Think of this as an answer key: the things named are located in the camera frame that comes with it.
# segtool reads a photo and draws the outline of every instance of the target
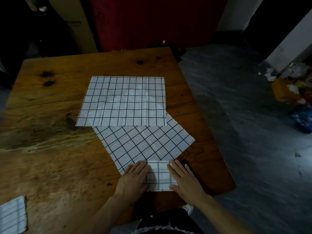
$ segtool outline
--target red panel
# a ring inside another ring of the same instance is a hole
[[[102,51],[210,43],[227,0],[88,0]]]

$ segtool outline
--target black pants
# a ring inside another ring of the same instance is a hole
[[[139,228],[155,226],[171,226],[180,230],[204,234],[197,224],[189,217],[187,211],[182,208],[174,208],[142,219]]]

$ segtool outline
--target person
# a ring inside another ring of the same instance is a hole
[[[188,205],[143,218],[133,233],[203,234],[203,231],[188,215],[193,206],[207,217],[219,233],[252,233],[246,225],[204,192],[187,164],[183,166],[177,160],[170,160],[167,168],[178,184],[178,186],[170,185],[169,188],[178,193]],[[129,165],[118,181],[115,194],[87,224],[80,228],[79,232],[108,234],[125,209],[134,204],[148,188],[148,185],[142,185],[148,170],[146,160]]]

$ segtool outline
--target finger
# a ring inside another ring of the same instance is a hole
[[[188,171],[188,173],[189,173],[192,177],[195,177],[194,174],[193,174],[193,172],[191,171],[190,167],[189,167],[187,164],[185,164],[184,166],[185,166],[185,169]]]
[[[185,175],[185,173],[182,172],[181,168],[179,168],[179,166],[176,164],[176,161],[174,161],[173,159],[171,159],[169,162],[170,162],[170,165],[172,166],[172,168],[175,170],[175,172],[176,172],[177,174],[179,174],[180,177],[183,176],[183,175]]]
[[[185,174],[188,175],[188,172],[185,170],[184,166],[180,163],[179,160],[175,160],[176,164],[178,165],[178,167],[181,169],[181,171]]]
[[[143,169],[140,171],[140,173],[138,174],[141,178],[142,181],[144,179],[144,177],[146,176],[147,172],[149,171],[149,165],[145,164],[145,166],[143,167]]]
[[[170,164],[167,164],[167,169],[170,172],[171,176],[174,177],[176,181],[180,178],[179,174],[176,173],[176,171],[170,166]]]
[[[145,165],[146,165],[146,160],[141,161],[141,163],[135,168],[133,173],[138,175]]]
[[[149,187],[149,185],[147,185],[147,184],[143,185],[143,186],[141,187],[141,189],[140,189],[140,192],[141,192],[141,193],[144,193],[144,192],[147,190],[148,187]]]
[[[131,169],[132,167],[133,167],[133,164],[128,165],[127,169],[124,171],[124,173],[123,173],[123,175],[122,175],[122,176],[124,176],[124,175],[128,174],[128,173],[129,173],[129,171],[130,171],[130,169]]]
[[[176,185],[169,185],[169,189],[175,191],[178,195],[181,194],[180,188]]]
[[[142,162],[141,160],[140,160],[140,161],[137,161],[136,164],[135,164],[135,165],[132,167],[132,169],[130,170],[130,173],[133,173],[133,171],[137,168],[138,165],[141,164],[141,162]]]

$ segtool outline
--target wood grain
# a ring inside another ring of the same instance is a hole
[[[169,48],[28,59],[0,125],[0,204],[27,196],[28,233],[72,233],[115,191],[120,174],[103,144],[91,127],[75,126],[96,75],[165,77],[167,112],[196,140],[178,159],[206,192],[235,188]],[[183,203],[174,192],[145,193],[118,224]]]

